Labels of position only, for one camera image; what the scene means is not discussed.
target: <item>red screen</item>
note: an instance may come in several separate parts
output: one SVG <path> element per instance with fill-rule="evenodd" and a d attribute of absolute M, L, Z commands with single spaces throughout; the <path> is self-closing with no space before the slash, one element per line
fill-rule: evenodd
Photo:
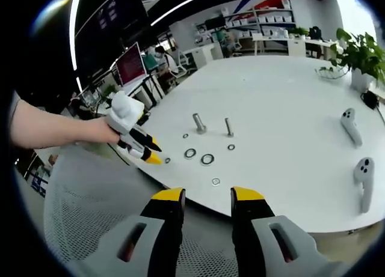
<path fill-rule="evenodd" d="M 117 70 L 124 86 L 135 78 L 146 74 L 138 43 L 131 46 L 117 61 Z"/>

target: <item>white controller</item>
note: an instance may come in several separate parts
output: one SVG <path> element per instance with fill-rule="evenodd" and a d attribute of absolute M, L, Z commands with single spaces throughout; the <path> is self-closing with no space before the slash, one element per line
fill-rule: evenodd
<path fill-rule="evenodd" d="M 353 108 L 347 109 L 341 116 L 341 124 L 350 135 L 350 138 L 356 144 L 357 147 L 362 146 L 361 134 L 357 129 L 357 125 L 354 122 L 356 118 L 356 112 Z"/>
<path fill-rule="evenodd" d="M 362 213 L 369 211 L 372 202 L 374 183 L 374 161 L 372 158 L 363 158 L 354 168 L 354 181 L 363 186 L 361 202 Z"/>

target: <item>potted plant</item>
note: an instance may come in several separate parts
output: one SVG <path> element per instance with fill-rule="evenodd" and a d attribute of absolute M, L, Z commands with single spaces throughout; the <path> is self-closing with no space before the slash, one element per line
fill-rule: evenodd
<path fill-rule="evenodd" d="M 342 28 L 337 30 L 337 39 L 343 44 L 343 51 L 338 51 L 337 44 L 330 46 L 334 58 L 330 58 L 331 64 L 341 70 L 346 68 L 346 73 L 352 70 L 351 86 L 364 93 L 373 81 L 376 85 L 384 85 L 385 81 L 385 53 L 376 44 L 373 37 L 367 32 L 365 35 L 349 34 Z M 333 68 L 321 67 L 319 72 L 333 71 Z"/>
<path fill-rule="evenodd" d="M 296 38 L 302 38 L 303 40 L 306 38 L 307 35 L 309 35 L 309 31 L 300 26 L 298 28 L 289 28 L 288 33 Z"/>

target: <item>ceiling light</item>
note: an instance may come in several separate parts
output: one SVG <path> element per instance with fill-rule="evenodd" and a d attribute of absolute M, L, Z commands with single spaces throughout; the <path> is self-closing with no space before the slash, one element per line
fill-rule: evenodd
<path fill-rule="evenodd" d="M 82 86 L 81 86 L 81 84 L 80 84 L 80 79 L 79 79 L 79 77 L 76 78 L 76 82 L 78 83 L 78 87 L 79 87 L 80 93 L 83 92 Z"/>
<path fill-rule="evenodd" d="M 163 18 L 165 18 L 166 16 L 168 16 L 169 14 L 171 14 L 173 11 L 176 11 L 178 8 L 180 7 L 183 7 L 185 4 L 188 4 L 189 2 L 192 2 L 193 0 L 187 0 L 187 1 L 184 1 L 183 3 L 177 5 L 176 7 L 172 8 L 171 10 L 169 10 L 168 12 L 166 12 L 165 14 L 163 14 L 161 17 L 157 18 L 154 22 L 151 23 L 151 26 L 155 25 L 156 23 L 158 23 L 160 20 L 162 20 Z"/>
<path fill-rule="evenodd" d="M 72 66 L 73 69 L 76 71 L 78 69 L 78 65 L 76 63 L 76 54 L 75 54 L 75 23 L 76 23 L 76 14 L 78 12 L 80 0 L 72 0 L 71 3 L 71 11 L 70 11 L 70 29 L 69 29 L 69 35 L 70 35 L 70 53 L 71 53 L 71 59 L 72 59 Z"/>
<path fill-rule="evenodd" d="M 112 68 L 115 66 L 118 59 L 115 59 L 115 61 L 110 65 L 109 69 L 112 70 Z"/>

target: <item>computer monitor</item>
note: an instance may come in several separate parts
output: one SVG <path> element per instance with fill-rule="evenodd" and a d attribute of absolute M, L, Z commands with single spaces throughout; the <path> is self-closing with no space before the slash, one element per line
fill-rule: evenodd
<path fill-rule="evenodd" d="M 225 21 L 223 16 L 215 17 L 213 19 L 209 19 L 205 21 L 205 25 L 207 29 L 216 29 L 222 28 L 225 26 Z"/>
<path fill-rule="evenodd" d="M 147 75 L 137 42 L 120 56 L 116 61 L 116 67 L 122 86 L 127 86 Z"/>

